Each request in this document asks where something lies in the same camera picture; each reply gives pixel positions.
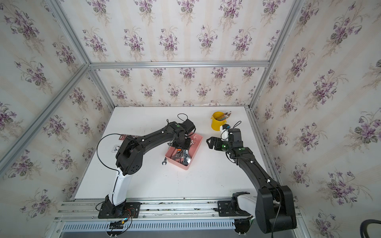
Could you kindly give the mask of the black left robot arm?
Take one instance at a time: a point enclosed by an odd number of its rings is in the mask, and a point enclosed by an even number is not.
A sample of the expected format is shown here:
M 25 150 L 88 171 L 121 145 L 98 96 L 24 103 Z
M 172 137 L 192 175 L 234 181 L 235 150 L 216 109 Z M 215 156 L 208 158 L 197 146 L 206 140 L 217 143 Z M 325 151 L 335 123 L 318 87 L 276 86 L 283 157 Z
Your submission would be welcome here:
M 115 183 L 105 197 L 105 203 L 114 208 L 126 202 L 132 176 L 141 169 L 145 153 L 167 142 L 176 149 L 189 150 L 190 136 L 194 132 L 194 123 L 187 119 L 182 123 L 168 122 L 163 128 L 144 136 L 126 137 L 116 155 Z

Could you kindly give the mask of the pink plastic storage box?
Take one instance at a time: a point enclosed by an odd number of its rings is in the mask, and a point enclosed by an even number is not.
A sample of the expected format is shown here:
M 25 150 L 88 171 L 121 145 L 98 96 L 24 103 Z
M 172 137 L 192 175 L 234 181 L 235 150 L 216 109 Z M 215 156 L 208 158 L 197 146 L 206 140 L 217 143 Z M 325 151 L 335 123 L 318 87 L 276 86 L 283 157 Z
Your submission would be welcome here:
M 190 160 L 190 163 L 188 166 L 184 166 L 182 165 L 181 163 L 178 163 L 174 160 L 172 160 L 172 156 L 175 154 L 175 151 L 176 151 L 176 148 L 174 147 L 170 147 L 165 155 L 165 159 L 167 160 L 167 164 L 172 164 L 174 166 L 177 166 L 183 170 L 188 170 L 192 164 L 192 161 L 194 160 L 195 158 L 195 155 L 200 147 L 200 143 L 202 142 L 202 139 L 203 139 L 203 136 L 201 136 L 200 134 L 194 134 L 192 135 L 191 137 L 191 146 L 190 146 L 190 149 L 188 150 L 189 152 L 189 156 L 191 158 Z

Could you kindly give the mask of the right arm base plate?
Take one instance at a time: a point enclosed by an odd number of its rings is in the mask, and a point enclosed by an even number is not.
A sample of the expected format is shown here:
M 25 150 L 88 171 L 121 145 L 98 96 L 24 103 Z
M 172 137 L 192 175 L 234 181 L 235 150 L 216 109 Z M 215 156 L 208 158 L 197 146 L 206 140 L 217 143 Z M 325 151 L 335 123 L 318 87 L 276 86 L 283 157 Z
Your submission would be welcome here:
M 251 215 L 241 210 L 232 200 L 219 200 L 217 201 L 217 208 L 215 211 L 219 217 L 250 217 Z

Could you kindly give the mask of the large combination wrench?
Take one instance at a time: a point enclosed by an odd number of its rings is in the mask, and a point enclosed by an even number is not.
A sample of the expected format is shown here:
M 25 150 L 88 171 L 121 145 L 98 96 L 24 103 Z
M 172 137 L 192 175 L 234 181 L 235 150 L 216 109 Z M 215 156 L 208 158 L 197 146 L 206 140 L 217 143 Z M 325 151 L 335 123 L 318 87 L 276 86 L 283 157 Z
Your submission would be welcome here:
M 181 159 L 181 164 L 184 166 L 188 166 L 190 163 L 190 160 L 191 160 L 191 158 L 189 156 L 189 152 L 188 152 L 188 150 L 183 149 L 182 153 L 183 153 L 183 156 Z

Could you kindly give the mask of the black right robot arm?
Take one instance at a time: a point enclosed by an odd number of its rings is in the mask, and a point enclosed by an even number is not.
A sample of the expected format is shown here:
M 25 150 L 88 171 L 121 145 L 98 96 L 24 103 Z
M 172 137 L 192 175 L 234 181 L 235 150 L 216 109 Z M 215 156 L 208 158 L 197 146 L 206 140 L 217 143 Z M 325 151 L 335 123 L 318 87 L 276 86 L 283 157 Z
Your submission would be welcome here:
M 291 189 L 274 180 L 258 163 L 252 150 L 244 146 L 239 129 L 228 129 L 226 132 L 226 136 L 211 137 L 206 143 L 210 149 L 224 152 L 230 161 L 241 168 L 257 194 L 233 193 L 229 201 L 218 202 L 218 215 L 235 216 L 237 233 L 247 232 L 251 219 L 256 220 L 264 234 L 295 229 L 297 219 Z

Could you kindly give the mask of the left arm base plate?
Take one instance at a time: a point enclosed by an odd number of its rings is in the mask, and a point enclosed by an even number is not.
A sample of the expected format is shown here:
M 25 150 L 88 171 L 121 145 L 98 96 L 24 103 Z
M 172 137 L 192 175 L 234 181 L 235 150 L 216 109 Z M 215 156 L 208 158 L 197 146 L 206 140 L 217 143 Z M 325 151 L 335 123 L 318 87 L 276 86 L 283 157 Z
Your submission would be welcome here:
M 103 202 L 99 208 L 98 219 L 137 218 L 140 212 L 140 202 L 123 202 L 114 206 L 111 202 Z

